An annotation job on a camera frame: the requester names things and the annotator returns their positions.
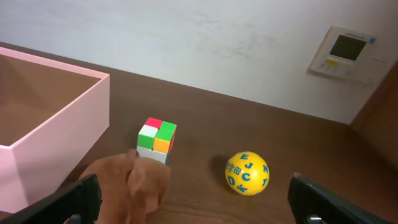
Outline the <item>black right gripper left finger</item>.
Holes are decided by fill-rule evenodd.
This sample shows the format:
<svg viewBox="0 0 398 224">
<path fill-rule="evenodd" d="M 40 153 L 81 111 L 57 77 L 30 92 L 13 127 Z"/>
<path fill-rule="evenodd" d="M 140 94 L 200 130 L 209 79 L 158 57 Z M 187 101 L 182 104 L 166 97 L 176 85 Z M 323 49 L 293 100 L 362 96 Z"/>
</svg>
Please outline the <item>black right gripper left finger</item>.
<svg viewBox="0 0 398 224">
<path fill-rule="evenodd" d="M 65 189 L 1 220 L 1 224 L 94 223 L 102 199 L 97 175 L 90 174 Z"/>
</svg>

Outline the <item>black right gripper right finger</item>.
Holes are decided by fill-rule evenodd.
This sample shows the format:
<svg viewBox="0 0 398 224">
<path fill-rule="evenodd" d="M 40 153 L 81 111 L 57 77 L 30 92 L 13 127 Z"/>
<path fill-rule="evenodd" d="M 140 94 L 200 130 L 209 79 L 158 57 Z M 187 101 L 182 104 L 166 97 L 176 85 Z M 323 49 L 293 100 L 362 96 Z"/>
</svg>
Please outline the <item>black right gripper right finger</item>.
<svg viewBox="0 0 398 224">
<path fill-rule="evenodd" d="M 349 203 L 315 182 L 295 173 L 288 201 L 296 223 L 388 224 L 387 220 Z"/>
</svg>

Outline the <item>brown plush toy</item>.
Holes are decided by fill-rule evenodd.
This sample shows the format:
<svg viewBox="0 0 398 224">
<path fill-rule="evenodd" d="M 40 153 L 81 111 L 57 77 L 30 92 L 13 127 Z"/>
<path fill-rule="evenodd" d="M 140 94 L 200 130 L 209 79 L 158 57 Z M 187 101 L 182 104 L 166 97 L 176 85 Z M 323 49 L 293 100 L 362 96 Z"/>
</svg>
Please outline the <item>brown plush toy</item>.
<svg viewBox="0 0 398 224">
<path fill-rule="evenodd" d="M 95 174 L 102 203 L 97 224 L 144 224 L 164 202 L 171 185 L 170 167 L 135 149 L 91 163 L 80 175 Z"/>
</svg>

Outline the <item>colourful two-by-two puzzle cube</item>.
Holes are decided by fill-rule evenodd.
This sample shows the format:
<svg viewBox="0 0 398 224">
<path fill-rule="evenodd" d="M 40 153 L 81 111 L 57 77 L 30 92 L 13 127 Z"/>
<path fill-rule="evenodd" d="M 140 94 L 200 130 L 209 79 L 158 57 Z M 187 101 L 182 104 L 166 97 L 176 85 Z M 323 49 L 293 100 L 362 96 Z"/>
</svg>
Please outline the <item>colourful two-by-two puzzle cube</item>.
<svg viewBox="0 0 398 224">
<path fill-rule="evenodd" d="M 137 152 L 167 165 L 176 130 L 174 123 L 149 117 L 137 135 Z"/>
</svg>

